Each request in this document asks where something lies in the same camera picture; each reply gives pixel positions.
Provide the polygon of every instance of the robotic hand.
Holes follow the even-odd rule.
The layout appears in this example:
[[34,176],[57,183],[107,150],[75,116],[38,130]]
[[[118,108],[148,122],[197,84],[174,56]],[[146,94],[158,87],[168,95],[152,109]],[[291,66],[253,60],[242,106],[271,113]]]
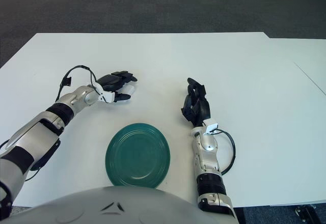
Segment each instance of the robotic hand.
[[[230,134],[218,129],[217,122],[210,117],[209,104],[205,98],[203,85],[188,78],[188,95],[185,98],[182,114],[191,121],[193,151],[195,154],[195,175],[198,190],[198,207],[203,211],[233,215],[237,220],[231,199],[226,195],[222,175],[232,166],[235,159],[234,141]],[[233,159],[226,170],[221,172],[217,160],[218,144],[213,135],[225,133],[233,146]]]
[[[81,86],[62,97],[63,86],[69,86],[67,77],[74,68],[91,72],[91,85]],[[59,136],[65,126],[85,107],[97,101],[106,103],[130,99],[134,87],[126,83],[137,81],[127,71],[92,81],[94,73],[86,66],[72,68],[63,78],[56,102],[20,128],[8,141],[2,144],[7,149],[0,155],[0,220],[8,217],[12,202],[21,190],[28,171],[42,168],[60,145]]]

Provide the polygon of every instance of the black cable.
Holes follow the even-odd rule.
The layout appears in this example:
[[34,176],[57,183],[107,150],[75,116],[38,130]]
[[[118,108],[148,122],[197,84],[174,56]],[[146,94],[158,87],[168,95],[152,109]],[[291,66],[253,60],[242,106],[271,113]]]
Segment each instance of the black cable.
[[4,143],[2,143],[1,145],[0,145],[0,149],[8,142],[9,140],[7,140],[7,141],[5,141]]
[[26,179],[25,182],[27,182],[27,181],[31,180],[33,177],[35,177],[36,174],[38,174],[38,172],[39,172],[40,170],[41,170],[41,168],[39,168],[39,169],[37,170],[37,172],[35,172],[35,174],[32,175],[30,178]]
[[100,94],[98,93],[98,91],[95,89],[94,85],[93,85],[92,76],[94,77],[95,82],[97,81],[97,80],[96,80],[96,76],[95,76],[95,74],[93,73],[93,71],[92,71],[89,67],[87,67],[87,66],[85,66],[85,65],[77,65],[77,66],[71,68],[70,70],[68,70],[68,72],[67,72],[67,73],[65,74],[65,76],[62,78],[62,81],[61,81],[61,83],[60,83],[60,88],[59,88],[59,92],[58,92],[58,95],[57,95],[56,101],[60,98],[60,94],[61,94],[62,88],[63,88],[64,86],[66,86],[64,82],[65,82],[65,80],[68,78],[69,73],[70,73],[72,70],[77,69],[77,68],[82,68],[82,69],[88,70],[88,71],[91,73],[91,84],[92,84],[92,87],[93,87],[93,89],[96,91],[96,93],[97,93],[98,95],[100,95]]
[[231,145],[232,145],[232,150],[233,150],[233,156],[232,156],[232,159],[231,159],[231,162],[229,164],[228,167],[226,167],[223,171],[222,171],[222,175],[226,174],[233,166],[233,163],[234,163],[234,160],[235,160],[235,143],[234,143],[234,140],[233,138],[231,137],[231,135],[226,132],[226,131],[223,131],[223,130],[220,130],[220,129],[214,129],[213,131],[219,131],[217,133],[214,133],[214,134],[211,134],[211,135],[217,135],[217,134],[220,134],[220,133],[224,133],[230,140],[231,142]]

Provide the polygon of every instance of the black joint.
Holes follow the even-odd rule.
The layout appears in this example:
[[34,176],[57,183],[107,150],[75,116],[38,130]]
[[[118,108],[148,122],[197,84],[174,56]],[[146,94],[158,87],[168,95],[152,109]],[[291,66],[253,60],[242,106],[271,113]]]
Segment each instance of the black joint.
[[6,193],[5,198],[0,201],[0,220],[3,220],[10,216],[12,210],[12,196],[9,188],[1,181],[0,188]]
[[23,175],[34,162],[32,155],[20,146],[15,146],[9,153],[1,157],[1,159],[13,162],[20,168]]
[[221,193],[226,195],[222,177],[213,173],[201,174],[197,177],[198,196],[204,193]]
[[72,120],[74,116],[72,109],[64,103],[55,103],[46,111],[52,112],[57,116],[59,116],[63,121],[63,123],[65,124],[65,126],[69,124],[69,122]]

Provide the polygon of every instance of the white table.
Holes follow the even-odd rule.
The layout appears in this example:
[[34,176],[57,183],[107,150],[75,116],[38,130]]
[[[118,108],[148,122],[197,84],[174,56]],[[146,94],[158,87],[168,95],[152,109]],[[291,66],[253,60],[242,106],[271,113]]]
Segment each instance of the white table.
[[[326,200],[326,96],[293,63],[296,52],[312,53],[300,61],[309,70],[326,41],[308,40],[306,50],[291,44],[297,40],[282,41],[264,33],[36,34],[0,69],[0,142],[52,105],[63,75],[75,65],[89,66],[98,78],[128,70],[139,81],[130,102],[97,103],[78,114],[14,205],[110,186],[107,146],[117,131],[137,122],[155,126],[169,143],[170,169],[158,189],[196,203],[192,125],[180,112],[188,77],[205,85],[212,117],[235,140],[237,158],[224,176],[235,207]],[[72,76],[62,94],[89,82],[84,70]],[[325,76],[318,77],[326,85]],[[223,136],[217,139],[223,168],[231,148]]]

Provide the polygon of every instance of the gray carpet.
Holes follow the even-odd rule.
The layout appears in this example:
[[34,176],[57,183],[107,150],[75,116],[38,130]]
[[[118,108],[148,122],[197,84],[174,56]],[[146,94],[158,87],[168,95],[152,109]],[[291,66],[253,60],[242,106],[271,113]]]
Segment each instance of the gray carpet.
[[[0,0],[0,67],[42,32],[265,32],[326,39],[325,23],[326,0]],[[291,206],[239,211],[248,224],[301,223]],[[317,213],[326,223],[325,204]]]

